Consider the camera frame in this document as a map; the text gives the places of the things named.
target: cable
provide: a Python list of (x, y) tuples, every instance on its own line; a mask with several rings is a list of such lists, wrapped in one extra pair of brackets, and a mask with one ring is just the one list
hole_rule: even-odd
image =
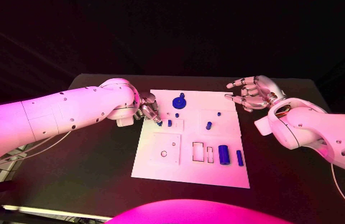
[(60, 140), (59, 140), (53, 145), (50, 145), (46, 149), (43, 149), (40, 152), (32, 154), (30, 156), (27, 156), (27, 157), (24, 157), (24, 158), (19, 158), (19, 159), (11, 160), (11, 161), (7, 161), (7, 162), (4, 162), (4, 163), (11, 163), (11, 162), (20, 161), (20, 160), (23, 160), (23, 159), (26, 159), (26, 158), (30, 158), (30, 157), (36, 156), (37, 154), (40, 154), (43, 151), (46, 151), (49, 148), (52, 148), (52, 147), (63, 140), (63, 138), (67, 136), (67, 134), (69, 134), (70, 132), (72, 132), (72, 131), (69, 131), (69, 132), (66, 133), (66, 135), (60, 138)]
[(17, 153), (17, 154), (14, 154), (14, 155), (11, 155), (11, 156), (0, 159), (0, 161), (6, 160), (6, 159), (9, 159), (9, 158), (13, 158), (13, 157), (19, 156), (20, 154), (29, 152), (32, 149), (34, 149), (37, 146), (40, 146), (46, 141), (49, 141), (53, 137), (55, 137), (55, 136), (49, 137), (44, 141), (42, 141), (37, 145), (34, 145), (34, 146), (30, 147), (29, 149), (23, 150), (20, 153)]
[(343, 193), (342, 193), (342, 191), (341, 191), (341, 189), (339, 189), (339, 186), (338, 186), (336, 176), (335, 176), (335, 170), (333, 170), (333, 164), (332, 164), (332, 163), (331, 163), (331, 169), (332, 169), (332, 179), (333, 179), (333, 183), (335, 183), (335, 185), (336, 185), (336, 188), (338, 188), (338, 191), (339, 191), (339, 193), (341, 193), (341, 195), (342, 195), (342, 198), (345, 199)]

